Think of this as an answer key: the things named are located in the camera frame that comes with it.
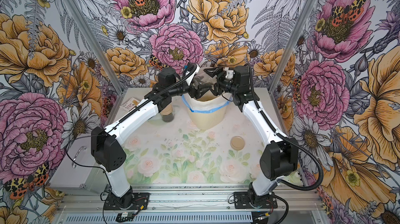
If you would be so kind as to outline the beige jar lid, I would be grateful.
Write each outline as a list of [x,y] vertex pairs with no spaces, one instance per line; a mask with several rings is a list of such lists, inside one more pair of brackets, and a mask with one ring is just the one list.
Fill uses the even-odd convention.
[[230,140],[230,146],[236,150],[236,151],[240,151],[242,149],[244,149],[245,146],[245,140],[240,137],[240,136],[234,136],[231,138]]

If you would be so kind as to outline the glass jar with tea leaves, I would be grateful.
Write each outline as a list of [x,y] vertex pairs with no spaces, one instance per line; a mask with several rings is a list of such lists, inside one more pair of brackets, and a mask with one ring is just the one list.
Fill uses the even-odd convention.
[[201,98],[204,94],[214,88],[215,83],[215,77],[210,77],[204,71],[199,71],[192,80],[192,85],[195,88],[195,98]]

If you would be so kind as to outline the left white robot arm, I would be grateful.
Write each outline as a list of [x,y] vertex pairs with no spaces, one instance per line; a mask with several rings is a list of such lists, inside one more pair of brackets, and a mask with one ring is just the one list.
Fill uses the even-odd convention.
[[126,153],[122,145],[142,124],[170,105],[173,97],[195,93],[192,80],[199,70],[198,64],[190,63],[179,77],[175,69],[163,69],[158,82],[134,109],[114,123],[92,130],[91,154],[104,170],[111,190],[105,200],[106,210],[131,209],[135,203],[123,168]]

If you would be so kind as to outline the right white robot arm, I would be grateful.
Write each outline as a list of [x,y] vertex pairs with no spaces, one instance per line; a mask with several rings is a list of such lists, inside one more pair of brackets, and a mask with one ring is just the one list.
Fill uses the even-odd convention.
[[[261,172],[249,185],[248,197],[254,207],[261,206],[279,184],[284,184],[299,191],[317,189],[324,179],[323,166],[317,156],[302,147],[295,138],[289,138],[268,116],[254,89],[253,72],[248,66],[235,68],[207,68],[205,73],[216,78],[211,92],[220,96],[223,93],[232,95],[233,103],[253,124],[260,135],[265,149],[260,157]],[[318,178],[309,186],[298,186],[284,180],[298,166],[299,154],[305,154],[315,163]]]

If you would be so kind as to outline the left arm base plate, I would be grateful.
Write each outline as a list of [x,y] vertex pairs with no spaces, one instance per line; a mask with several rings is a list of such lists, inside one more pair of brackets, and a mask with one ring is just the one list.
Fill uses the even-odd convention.
[[104,210],[146,210],[149,198],[149,193],[127,192],[120,198],[110,193],[105,200]]

